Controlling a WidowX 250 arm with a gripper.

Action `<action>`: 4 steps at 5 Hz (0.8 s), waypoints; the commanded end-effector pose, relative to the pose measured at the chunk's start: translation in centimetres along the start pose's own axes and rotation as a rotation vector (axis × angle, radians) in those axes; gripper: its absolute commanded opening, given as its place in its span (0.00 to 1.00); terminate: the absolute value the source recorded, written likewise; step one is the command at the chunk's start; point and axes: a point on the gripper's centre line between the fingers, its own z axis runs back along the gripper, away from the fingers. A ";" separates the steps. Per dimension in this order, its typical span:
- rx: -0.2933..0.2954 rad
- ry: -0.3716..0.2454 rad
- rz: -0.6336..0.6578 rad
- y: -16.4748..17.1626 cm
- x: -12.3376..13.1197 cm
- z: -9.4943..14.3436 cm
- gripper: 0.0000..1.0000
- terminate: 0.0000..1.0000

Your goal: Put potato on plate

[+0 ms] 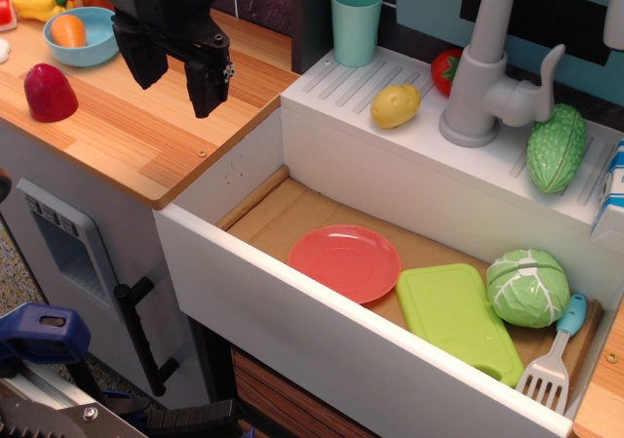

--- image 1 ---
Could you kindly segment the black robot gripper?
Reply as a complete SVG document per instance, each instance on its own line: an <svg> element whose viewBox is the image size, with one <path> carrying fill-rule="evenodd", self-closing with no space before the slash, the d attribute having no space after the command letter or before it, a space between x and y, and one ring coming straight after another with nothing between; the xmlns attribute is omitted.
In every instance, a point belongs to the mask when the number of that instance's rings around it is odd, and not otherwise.
<svg viewBox="0 0 624 438"><path fill-rule="evenodd" d="M188 60L186 85L194 114L208 117L226 102L234 75L229 38L214 22L215 0L108 0L113 32L136 82L150 88L168 71L167 56ZM205 56L210 62L196 59Z"/></svg>

